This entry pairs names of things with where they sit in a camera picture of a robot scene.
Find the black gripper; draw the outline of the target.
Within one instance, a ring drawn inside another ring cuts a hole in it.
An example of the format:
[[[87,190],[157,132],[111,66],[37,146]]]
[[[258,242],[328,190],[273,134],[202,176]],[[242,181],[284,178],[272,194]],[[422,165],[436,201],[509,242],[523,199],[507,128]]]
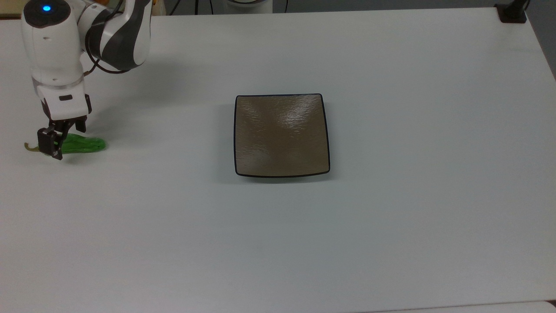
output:
[[[39,151],[54,159],[62,160],[63,142],[67,137],[66,124],[74,124],[76,130],[81,133],[87,131],[86,121],[92,112],[90,96],[86,93],[83,97],[68,94],[50,100],[43,98],[41,105],[51,124],[36,133]]]

